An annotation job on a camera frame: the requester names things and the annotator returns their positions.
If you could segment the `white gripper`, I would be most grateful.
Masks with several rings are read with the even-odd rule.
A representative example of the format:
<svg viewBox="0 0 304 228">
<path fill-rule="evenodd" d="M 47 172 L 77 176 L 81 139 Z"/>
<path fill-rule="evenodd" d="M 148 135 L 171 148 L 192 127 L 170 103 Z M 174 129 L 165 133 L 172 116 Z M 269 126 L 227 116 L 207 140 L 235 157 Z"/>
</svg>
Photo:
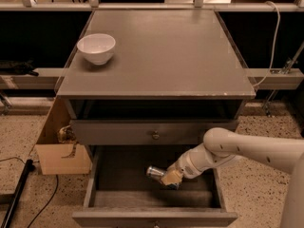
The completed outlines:
<svg viewBox="0 0 304 228">
<path fill-rule="evenodd" d="M 188 156 L 181 155 L 175 163 L 172 163 L 167 172 L 161 177 L 161 183 L 169 188 L 178 189 L 182 178 L 194 179 L 201 175 Z"/>
</svg>

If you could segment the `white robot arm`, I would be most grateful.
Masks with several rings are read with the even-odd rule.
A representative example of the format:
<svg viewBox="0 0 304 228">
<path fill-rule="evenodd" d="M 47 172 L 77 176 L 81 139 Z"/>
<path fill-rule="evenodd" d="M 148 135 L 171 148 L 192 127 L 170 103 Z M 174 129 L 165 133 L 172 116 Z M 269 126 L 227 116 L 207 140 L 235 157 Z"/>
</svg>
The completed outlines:
<svg viewBox="0 0 304 228">
<path fill-rule="evenodd" d="M 161 177 L 168 186 L 242 156 L 291 175 L 279 228 L 304 228 L 304 141 L 240 135 L 211 128 L 203 143 L 183 153 Z"/>
</svg>

